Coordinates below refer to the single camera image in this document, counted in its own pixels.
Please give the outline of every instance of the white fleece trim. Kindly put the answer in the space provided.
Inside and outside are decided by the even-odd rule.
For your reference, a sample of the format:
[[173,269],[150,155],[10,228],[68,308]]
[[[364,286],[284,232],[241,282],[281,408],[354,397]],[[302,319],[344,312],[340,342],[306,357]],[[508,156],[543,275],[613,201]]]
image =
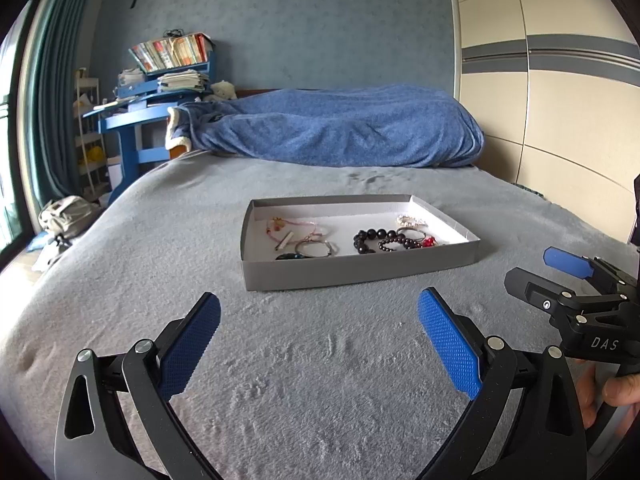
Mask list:
[[178,125],[178,117],[180,112],[174,107],[168,107],[166,109],[169,112],[169,123],[166,126],[166,135],[164,137],[164,148],[170,150],[176,146],[184,146],[187,148],[187,152],[191,151],[191,139],[189,137],[180,136],[172,137],[175,131],[175,127]]

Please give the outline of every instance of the blue fleece blanket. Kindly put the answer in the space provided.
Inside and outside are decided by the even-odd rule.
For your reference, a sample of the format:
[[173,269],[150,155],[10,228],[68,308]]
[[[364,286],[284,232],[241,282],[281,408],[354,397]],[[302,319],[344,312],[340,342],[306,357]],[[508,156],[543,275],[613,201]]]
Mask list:
[[417,86],[279,90],[170,113],[167,149],[183,144],[310,166],[459,167],[484,145],[459,102]]

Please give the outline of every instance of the teal curtain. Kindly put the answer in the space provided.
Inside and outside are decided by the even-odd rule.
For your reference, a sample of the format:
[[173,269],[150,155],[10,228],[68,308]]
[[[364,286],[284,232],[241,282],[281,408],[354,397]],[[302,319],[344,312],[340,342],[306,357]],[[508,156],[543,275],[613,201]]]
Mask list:
[[80,194],[74,138],[74,66],[86,0],[47,0],[34,36],[28,74],[26,142],[33,192],[40,207]]

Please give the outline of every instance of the stuffed animal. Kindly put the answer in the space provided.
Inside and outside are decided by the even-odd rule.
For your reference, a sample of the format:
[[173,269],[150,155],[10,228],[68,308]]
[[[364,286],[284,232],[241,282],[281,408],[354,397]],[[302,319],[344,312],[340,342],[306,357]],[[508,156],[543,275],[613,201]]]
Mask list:
[[206,96],[204,98],[205,101],[229,101],[231,99],[237,99],[236,87],[228,81],[213,83],[213,85],[211,85],[211,91],[213,95]]

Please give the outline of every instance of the gray blanket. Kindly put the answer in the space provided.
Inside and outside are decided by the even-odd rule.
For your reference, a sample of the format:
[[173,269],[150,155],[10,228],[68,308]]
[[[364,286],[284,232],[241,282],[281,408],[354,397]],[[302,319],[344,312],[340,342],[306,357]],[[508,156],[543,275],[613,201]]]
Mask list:
[[[425,199],[481,238],[481,261],[360,285],[244,290],[239,235],[250,199],[357,193]],[[476,168],[320,168],[189,154],[127,189],[38,284],[0,351],[0,408],[52,476],[76,352],[124,352],[210,290],[222,323],[172,405],[225,478],[411,479],[466,405],[418,323],[418,293],[436,286],[486,335],[540,351],[558,333],[502,281],[522,266],[587,292],[544,266],[549,245],[637,268],[631,247]],[[161,468],[130,403],[124,409],[143,457]]]

